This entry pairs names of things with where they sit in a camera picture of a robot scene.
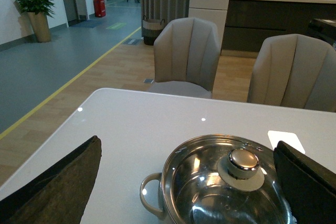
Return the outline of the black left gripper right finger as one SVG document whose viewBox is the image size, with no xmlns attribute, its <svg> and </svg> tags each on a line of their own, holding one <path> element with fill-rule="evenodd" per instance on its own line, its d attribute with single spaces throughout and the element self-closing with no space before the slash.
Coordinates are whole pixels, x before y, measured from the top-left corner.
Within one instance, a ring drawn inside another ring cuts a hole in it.
<svg viewBox="0 0 336 224">
<path fill-rule="evenodd" d="M 298 223 L 335 223 L 335 173 L 279 141 L 274 163 L 280 187 Z"/>
</svg>

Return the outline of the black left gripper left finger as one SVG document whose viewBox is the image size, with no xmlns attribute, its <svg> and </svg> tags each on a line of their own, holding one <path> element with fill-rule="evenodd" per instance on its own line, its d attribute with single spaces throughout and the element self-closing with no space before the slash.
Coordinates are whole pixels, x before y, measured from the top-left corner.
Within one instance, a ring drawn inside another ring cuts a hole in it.
<svg viewBox="0 0 336 224">
<path fill-rule="evenodd" d="M 102 156 L 93 136 L 1 200 L 1 223 L 80 223 Z"/>
</svg>

